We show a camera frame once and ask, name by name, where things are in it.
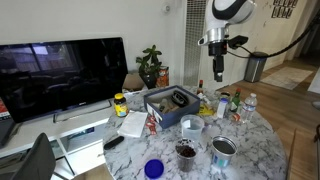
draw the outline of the tv screen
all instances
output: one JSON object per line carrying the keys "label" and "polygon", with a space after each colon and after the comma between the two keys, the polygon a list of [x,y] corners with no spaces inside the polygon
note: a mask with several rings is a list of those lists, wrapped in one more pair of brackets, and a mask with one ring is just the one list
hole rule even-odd
{"label": "tv screen", "polygon": [[17,123],[112,98],[127,73],[122,38],[0,46],[0,96]]}

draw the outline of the desk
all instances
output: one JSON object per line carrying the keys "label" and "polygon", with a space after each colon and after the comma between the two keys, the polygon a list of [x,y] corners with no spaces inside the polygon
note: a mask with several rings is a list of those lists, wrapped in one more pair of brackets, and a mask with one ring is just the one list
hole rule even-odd
{"label": "desk", "polygon": [[[184,86],[195,93],[195,87]],[[127,100],[131,110],[145,111],[142,92]],[[217,103],[218,92],[205,94],[213,103]],[[157,135],[150,135],[144,128],[140,138],[125,138],[115,148],[105,151],[107,167],[115,179],[146,179],[144,165],[150,157],[158,156],[165,170],[160,179],[285,179],[287,171],[286,155],[282,143],[271,125],[259,113],[255,113],[251,122],[235,124],[228,119],[214,120],[203,117],[209,123],[199,142],[199,153],[193,169],[184,173],[178,169],[174,143],[181,138],[181,126],[176,124]],[[104,143],[117,136],[123,119],[112,115],[107,123]],[[238,147],[231,164],[223,170],[211,166],[212,138],[223,135],[232,139]]]}

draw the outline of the plant pot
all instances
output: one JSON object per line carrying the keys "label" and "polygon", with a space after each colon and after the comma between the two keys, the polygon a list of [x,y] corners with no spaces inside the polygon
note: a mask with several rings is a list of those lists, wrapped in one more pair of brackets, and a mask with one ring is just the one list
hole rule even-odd
{"label": "plant pot", "polygon": [[155,74],[139,74],[143,82],[147,85],[148,89],[156,87],[157,78]]}

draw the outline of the paper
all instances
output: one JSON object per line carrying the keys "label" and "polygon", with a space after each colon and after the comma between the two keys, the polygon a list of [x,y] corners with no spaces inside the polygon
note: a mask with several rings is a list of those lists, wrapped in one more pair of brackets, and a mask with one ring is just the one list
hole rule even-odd
{"label": "paper", "polygon": [[139,138],[141,136],[148,113],[130,111],[118,130],[121,136]]}

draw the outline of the metal can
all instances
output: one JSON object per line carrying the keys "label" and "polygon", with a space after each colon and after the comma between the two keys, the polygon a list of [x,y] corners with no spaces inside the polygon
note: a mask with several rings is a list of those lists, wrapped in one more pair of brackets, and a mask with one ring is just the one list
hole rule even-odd
{"label": "metal can", "polygon": [[230,101],[230,93],[229,93],[229,92],[222,92],[222,93],[220,94],[220,100],[221,100],[222,98],[227,99],[228,102],[229,102],[229,101]]}
{"label": "metal can", "polygon": [[160,66],[159,77],[157,78],[157,87],[169,86],[169,67]]}
{"label": "metal can", "polygon": [[231,139],[223,136],[217,136],[213,138],[213,155],[212,164],[225,168],[230,164],[231,158],[237,152],[237,147]]}
{"label": "metal can", "polygon": [[234,113],[234,114],[232,115],[232,119],[233,119],[234,121],[240,121],[240,114]]}

